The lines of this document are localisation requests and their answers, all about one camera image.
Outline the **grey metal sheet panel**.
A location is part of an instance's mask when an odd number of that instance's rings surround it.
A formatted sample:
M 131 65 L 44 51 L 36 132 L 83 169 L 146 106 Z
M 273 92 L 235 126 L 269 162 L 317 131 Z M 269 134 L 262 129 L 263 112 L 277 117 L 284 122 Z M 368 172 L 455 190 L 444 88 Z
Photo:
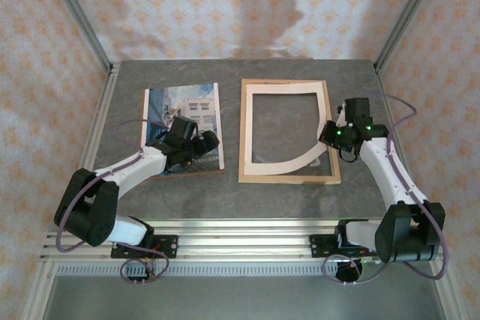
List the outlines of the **grey metal sheet panel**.
M 59 277 L 43 320 L 445 320 L 433 283 L 399 268 L 372 283 L 324 277 Z

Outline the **aluminium corner leg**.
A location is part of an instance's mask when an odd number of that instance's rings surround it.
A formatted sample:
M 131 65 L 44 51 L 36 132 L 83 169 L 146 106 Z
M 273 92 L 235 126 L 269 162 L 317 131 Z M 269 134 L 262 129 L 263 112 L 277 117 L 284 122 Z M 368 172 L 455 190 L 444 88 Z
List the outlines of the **aluminium corner leg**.
M 443 278 L 435 283 L 445 320 L 471 320 L 453 268 L 449 266 Z
M 42 320 L 47 308 L 58 263 L 40 261 L 33 276 L 33 282 L 23 307 L 20 320 Z

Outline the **aluminium upright post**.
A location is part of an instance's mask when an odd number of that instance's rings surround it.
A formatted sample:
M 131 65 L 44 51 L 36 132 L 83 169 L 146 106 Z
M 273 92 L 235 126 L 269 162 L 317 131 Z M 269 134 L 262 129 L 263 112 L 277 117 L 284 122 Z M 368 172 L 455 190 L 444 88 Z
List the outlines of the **aluminium upright post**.
M 409 23 L 412 21 L 417 10 L 419 9 L 422 1 L 423 0 L 408 0 L 406 2 L 376 61 L 373 63 L 373 68 L 376 74 L 379 74 L 385 67 L 397 44 L 400 42 Z
M 98 36 L 89 21 L 85 11 L 83 10 L 79 0 L 63 0 L 66 7 L 70 11 L 73 19 L 76 21 L 77 25 L 79 26 L 80 31 L 85 36 L 87 43 L 91 47 L 96 59 L 100 62 L 101 67 L 107 72 L 113 68 L 111 61 L 108 58 L 104 47 L 102 46 Z

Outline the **aluminium table edge rail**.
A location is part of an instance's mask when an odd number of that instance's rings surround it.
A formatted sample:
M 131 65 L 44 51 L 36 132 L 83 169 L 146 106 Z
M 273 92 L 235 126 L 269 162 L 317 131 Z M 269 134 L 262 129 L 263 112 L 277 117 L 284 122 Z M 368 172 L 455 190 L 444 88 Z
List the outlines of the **aluminium table edge rail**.
M 340 220 L 322 219 L 210 219 L 210 220 L 146 220 L 146 222 L 160 232 L 172 229 L 173 233 L 206 231 L 240 231 L 259 232 L 261 230 L 283 231 L 303 228 L 333 228 Z

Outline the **aluminium side rail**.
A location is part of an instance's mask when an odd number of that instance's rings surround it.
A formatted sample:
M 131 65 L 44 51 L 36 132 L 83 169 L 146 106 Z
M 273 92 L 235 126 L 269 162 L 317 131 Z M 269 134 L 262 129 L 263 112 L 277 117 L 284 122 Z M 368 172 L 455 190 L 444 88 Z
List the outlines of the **aluminium side rail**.
M 378 96 L 385 100 L 388 113 L 390 113 L 388 99 L 395 100 L 403 104 L 410 110 L 410 113 L 408 115 L 405 115 L 404 117 L 396 121 L 394 121 L 392 115 L 390 115 L 392 123 L 386 140 L 386 157 L 391 167 L 393 168 L 393 172 L 397 176 L 400 185 L 403 188 L 403 193 L 405 193 L 408 197 L 411 198 L 413 204 L 418 207 L 418 212 L 421 215 L 425 216 L 428 221 L 431 221 L 431 213 L 429 212 L 428 208 L 425 207 L 425 200 L 422 196 L 418 195 L 419 189 L 415 185 L 414 181 L 411 179 L 408 168 L 402 162 L 402 153 L 398 151 L 395 144 L 395 140 L 400 141 L 397 129 L 402 123 L 410 120 L 411 118 L 414 118 L 418 114 L 417 109 L 406 100 L 393 94 L 389 94 L 386 91 L 386 87 L 382 83 L 380 74 L 376 74 L 376 77 L 379 82 L 379 87 L 381 89 L 381 92 L 378 94 Z
M 109 72 L 106 82 L 103 87 L 103 91 L 97 102 L 97 106 L 94 111 L 94 117 L 91 123 L 91 128 L 88 133 L 87 142 L 85 144 L 82 156 L 79 162 L 80 168 L 92 170 L 95 164 L 95 158 L 98 151 L 98 146 L 101 140 L 101 136 L 104 130 L 104 124 L 110 102 L 112 99 L 113 91 L 115 88 L 116 79 L 119 73 L 120 64 L 114 64 L 112 70 Z

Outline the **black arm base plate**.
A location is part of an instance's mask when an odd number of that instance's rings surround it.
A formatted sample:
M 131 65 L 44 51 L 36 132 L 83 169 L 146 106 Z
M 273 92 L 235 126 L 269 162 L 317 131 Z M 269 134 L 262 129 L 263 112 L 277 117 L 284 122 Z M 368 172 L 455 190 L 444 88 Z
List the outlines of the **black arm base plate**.
M 326 258 L 335 254 L 350 258 L 377 255 L 373 250 L 343 240 L 340 235 L 310 235 L 309 244 L 313 258 Z
M 179 237 L 177 235 L 151 235 L 136 247 L 162 252 L 169 259 L 175 259 L 178 248 L 178 239 Z M 139 259 L 152 257 L 153 255 L 154 253 L 133 249 L 132 247 L 126 247 L 120 244 L 113 247 L 110 253 L 110 256 L 113 259 Z

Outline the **wide aluminium beam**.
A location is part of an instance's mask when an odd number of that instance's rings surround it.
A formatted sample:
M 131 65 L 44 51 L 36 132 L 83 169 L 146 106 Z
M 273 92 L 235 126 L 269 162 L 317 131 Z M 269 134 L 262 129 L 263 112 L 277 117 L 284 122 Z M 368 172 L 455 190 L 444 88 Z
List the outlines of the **wide aluminium beam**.
M 310 233 L 286 232 L 236 236 L 230 232 L 205 232 L 178 234 L 176 258 L 179 261 L 280 261 L 312 259 L 309 244 Z M 47 235 L 40 252 L 42 259 L 112 259 L 111 249 L 117 244 L 106 242 L 97 247 L 83 244 L 69 253 L 61 253 L 56 248 L 54 235 Z

